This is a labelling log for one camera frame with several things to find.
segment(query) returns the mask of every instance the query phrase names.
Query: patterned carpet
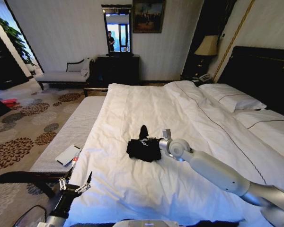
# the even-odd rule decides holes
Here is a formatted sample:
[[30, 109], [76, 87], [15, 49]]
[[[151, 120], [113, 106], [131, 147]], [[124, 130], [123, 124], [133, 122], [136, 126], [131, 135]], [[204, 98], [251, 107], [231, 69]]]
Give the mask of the patterned carpet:
[[[106, 93], [90, 95], [104, 96]], [[32, 79], [0, 91], [0, 99], [9, 98], [16, 98], [18, 105], [0, 117], [0, 175], [28, 171], [83, 100], [84, 94], [81, 88], [47, 86], [42, 91]], [[37, 204], [49, 212], [58, 199], [49, 199], [32, 184], [0, 184], [0, 227], [11, 227], [25, 211]], [[35, 227], [43, 216], [43, 210], [35, 208], [19, 226]]]

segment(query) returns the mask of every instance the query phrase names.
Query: framed painting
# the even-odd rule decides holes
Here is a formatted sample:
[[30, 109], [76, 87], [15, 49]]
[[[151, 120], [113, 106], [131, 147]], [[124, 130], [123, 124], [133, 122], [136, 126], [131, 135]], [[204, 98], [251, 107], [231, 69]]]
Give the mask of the framed painting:
[[133, 0], [133, 33], [161, 33], [165, 0]]

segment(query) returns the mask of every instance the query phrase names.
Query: black headboard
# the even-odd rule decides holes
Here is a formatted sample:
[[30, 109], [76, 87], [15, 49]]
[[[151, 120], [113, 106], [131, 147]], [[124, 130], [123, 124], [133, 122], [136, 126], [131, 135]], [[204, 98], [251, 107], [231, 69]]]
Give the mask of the black headboard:
[[284, 115], [284, 50], [235, 46], [218, 83], [245, 92]]

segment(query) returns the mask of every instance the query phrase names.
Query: pillow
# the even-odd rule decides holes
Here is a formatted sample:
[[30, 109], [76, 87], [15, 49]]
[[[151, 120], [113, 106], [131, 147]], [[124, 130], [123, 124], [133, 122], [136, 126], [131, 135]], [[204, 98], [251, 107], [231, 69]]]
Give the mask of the pillow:
[[237, 113], [234, 117], [250, 132], [284, 156], [284, 116], [272, 110]]
[[199, 88], [212, 96], [231, 113], [235, 110], [266, 108], [265, 104], [227, 84], [203, 84]]
[[68, 62], [66, 71], [67, 72], [80, 72], [86, 59], [87, 58], [82, 59], [79, 62]]
[[81, 76], [86, 77], [86, 79], [89, 77], [89, 58], [84, 59], [82, 68], [80, 70]]

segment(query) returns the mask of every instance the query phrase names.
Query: white duvet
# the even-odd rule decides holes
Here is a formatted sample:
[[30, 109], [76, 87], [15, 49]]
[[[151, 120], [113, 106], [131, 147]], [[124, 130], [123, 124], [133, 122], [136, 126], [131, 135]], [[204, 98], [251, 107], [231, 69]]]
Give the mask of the white duvet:
[[193, 225], [200, 220], [246, 220], [269, 226], [259, 207], [221, 191], [186, 162], [162, 153], [156, 162], [130, 159], [130, 139], [146, 125], [149, 136], [172, 138], [216, 157], [245, 178], [284, 189], [284, 157], [261, 142], [224, 110], [214, 107], [192, 82], [164, 87], [111, 84], [89, 134], [71, 183], [91, 188], [76, 198], [65, 225], [107, 223], [126, 218], [163, 219]]

